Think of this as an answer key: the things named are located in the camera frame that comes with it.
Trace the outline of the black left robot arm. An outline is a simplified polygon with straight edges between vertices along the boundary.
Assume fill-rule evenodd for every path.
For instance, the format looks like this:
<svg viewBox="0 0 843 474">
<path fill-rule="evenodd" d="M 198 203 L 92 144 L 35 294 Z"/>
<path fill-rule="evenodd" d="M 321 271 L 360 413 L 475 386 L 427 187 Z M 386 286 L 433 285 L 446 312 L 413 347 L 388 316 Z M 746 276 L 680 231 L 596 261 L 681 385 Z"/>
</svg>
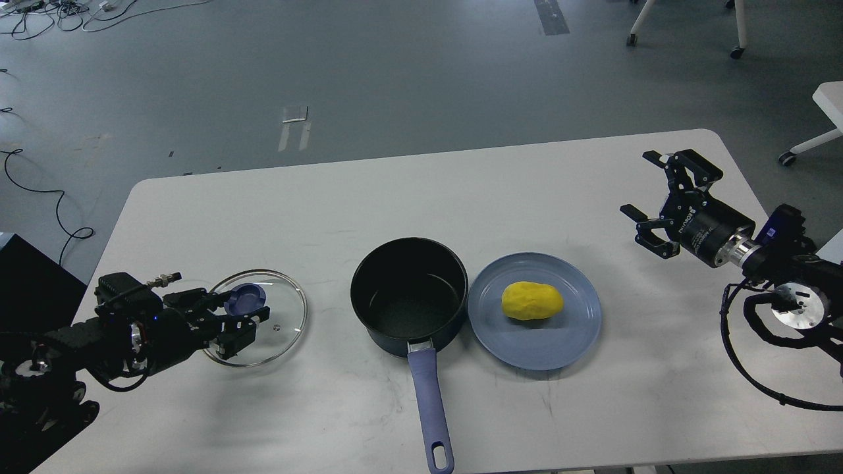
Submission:
<svg viewBox="0 0 843 474">
<path fill-rule="evenodd" d="M 139 282 L 128 273 L 100 277 L 95 315 L 36 333 L 2 332 L 2 472 L 30 473 L 96 420 L 82 370 L 105 389 L 126 393 L 151 376 L 215 347 L 223 360 L 256 341 L 270 318 L 265 293 L 247 284 L 159 296 L 181 278 Z"/>
</svg>

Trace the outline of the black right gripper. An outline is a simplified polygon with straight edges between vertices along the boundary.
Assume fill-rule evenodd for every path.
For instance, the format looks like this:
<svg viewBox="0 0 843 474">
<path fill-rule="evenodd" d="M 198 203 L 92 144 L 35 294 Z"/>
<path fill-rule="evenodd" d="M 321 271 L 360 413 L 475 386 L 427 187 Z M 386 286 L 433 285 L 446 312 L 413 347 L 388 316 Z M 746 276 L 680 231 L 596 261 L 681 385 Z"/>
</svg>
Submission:
<svg viewBox="0 0 843 474">
<path fill-rule="evenodd" d="M 723 171 L 692 149 L 667 154 L 650 150 L 642 158 L 665 172 L 668 198 L 656 219 L 632 204 L 620 207 L 636 224 L 636 243 L 665 260 L 677 256 L 681 247 L 708 267 L 724 265 L 726 246 L 734 235 L 749 237 L 755 222 L 708 195 Z M 664 229 L 668 238 L 656 235 L 656 229 Z"/>
</svg>

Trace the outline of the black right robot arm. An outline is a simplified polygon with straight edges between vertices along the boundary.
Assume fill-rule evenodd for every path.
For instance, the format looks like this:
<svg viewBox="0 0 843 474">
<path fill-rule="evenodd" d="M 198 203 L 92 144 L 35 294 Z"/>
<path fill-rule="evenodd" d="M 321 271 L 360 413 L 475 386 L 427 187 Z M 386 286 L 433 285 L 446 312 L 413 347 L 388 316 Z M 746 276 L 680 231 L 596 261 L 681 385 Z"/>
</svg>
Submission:
<svg viewBox="0 0 843 474">
<path fill-rule="evenodd" d="M 761 229 L 714 198 L 711 186 L 722 179 L 716 165 L 692 149 L 642 157 L 665 172 L 666 195 L 650 218 L 632 204 L 620 212 L 636 225 L 635 241 L 663 259 L 687 251 L 708 267 L 733 264 L 743 279 L 729 283 L 719 310 L 722 343 L 732 366 L 762 394 L 780 405 L 812 411 L 841 411 L 841 405 L 804 401 L 755 380 L 736 354 L 728 316 L 738 294 L 746 291 L 742 311 L 763 341 L 780 348 L 817 348 L 841 362 L 841 264 L 818 256 L 805 234 L 803 213 L 782 204 Z"/>
</svg>

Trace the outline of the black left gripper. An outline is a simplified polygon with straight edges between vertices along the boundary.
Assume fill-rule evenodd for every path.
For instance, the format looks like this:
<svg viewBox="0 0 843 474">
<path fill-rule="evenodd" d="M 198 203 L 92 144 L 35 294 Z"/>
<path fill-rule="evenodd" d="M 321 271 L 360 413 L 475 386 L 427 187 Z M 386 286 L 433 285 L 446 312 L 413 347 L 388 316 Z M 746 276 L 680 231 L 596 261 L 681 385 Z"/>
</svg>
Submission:
<svg viewBox="0 0 843 474">
<path fill-rule="evenodd" d="M 215 315 L 228 302 L 231 291 L 205 288 L 165 294 L 166 309 L 146 324 L 148 375 L 154 376 L 183 363 L 198 351 L 214 360 L 230 360 L 256 341 L 257 328 L 270 318 L 263 306 L 243 315 Z"/>
</svg>

